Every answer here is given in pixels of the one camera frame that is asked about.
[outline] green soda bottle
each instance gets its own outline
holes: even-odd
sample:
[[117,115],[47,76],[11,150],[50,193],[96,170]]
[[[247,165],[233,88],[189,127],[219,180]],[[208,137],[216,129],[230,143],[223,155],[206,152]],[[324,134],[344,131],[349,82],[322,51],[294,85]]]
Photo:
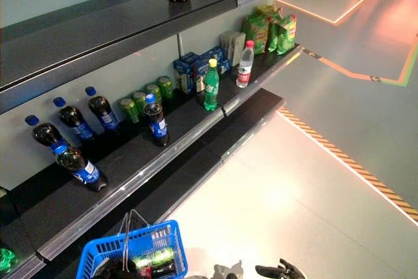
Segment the green soda bottle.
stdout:
[[204,108],[214,111],[217,107],[217,91],[219,88],[219,75],[217,73],[216,59],[209,59],[209,71],[204,77]]

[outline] red bottle cap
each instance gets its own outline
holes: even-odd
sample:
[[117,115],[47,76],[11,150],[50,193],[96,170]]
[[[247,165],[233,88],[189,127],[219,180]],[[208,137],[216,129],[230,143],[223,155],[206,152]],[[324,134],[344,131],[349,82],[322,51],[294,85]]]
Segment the red bottle cap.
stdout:
[[254,47],[254,42],[253,41],[247,41],[246,42],[246,47],[247,48],[253,48]]

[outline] blue shopping basket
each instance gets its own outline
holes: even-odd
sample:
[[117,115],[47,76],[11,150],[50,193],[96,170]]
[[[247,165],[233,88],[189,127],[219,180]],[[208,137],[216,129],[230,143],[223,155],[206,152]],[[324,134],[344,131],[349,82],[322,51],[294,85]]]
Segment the blue shopping basket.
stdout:
[[[134,257],[151,255],[163,248],[172,248],[176,265],[176,276],[168,276],[170,279],[181,279],[187,273],[187,261],[184,254],[182,238],[178,224],[170,220],[155,225],[149,225],[142,229],[128,232],[129,259]],[[84,246],[76,279],[90,279],[105,258],[122,258],[125,249],[125,233],[111,237],[92,240]]]

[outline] green can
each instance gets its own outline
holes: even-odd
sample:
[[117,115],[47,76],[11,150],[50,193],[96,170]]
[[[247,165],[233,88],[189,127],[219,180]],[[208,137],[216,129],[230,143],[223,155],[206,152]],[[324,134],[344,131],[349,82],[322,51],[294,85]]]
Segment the green can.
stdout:
[[160,76],[157,80],[157,84],[163,95],[165,101],[171,101],[174,97],[172,93],[172,81],[168,76]]
[[146,96],[146,93],[144,91],[134,91],[132,94],[133,101],[137,105],[139,114],[141,116],[144,115],[144,108],[146,105],[145,96]]
[[122,108],[123,112],[126,115],[126,118],[132,123],[139,122],[139,111],[135,102],[128,97],[122,98],[119,101],[120,108]]
[[145,90],[147,93],[153,93],[155,96],[155,100],[157,101],[157,103],[162,104],[163,103],[163,98],[161,96],[161,90],[159,89],[159,86],[157,84],[151,83],[148,84],[145,87]]

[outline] robotic hand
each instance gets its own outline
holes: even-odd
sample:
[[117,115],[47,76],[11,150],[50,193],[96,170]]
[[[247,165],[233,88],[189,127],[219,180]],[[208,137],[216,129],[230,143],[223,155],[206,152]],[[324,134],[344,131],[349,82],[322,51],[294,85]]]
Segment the robotic hand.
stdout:
[[292,264],[280,259],[280,263],[284,266],[278,265],[276,267],[255,266],[257,274],[272,278],[272,279],[307,279],[307,277]]

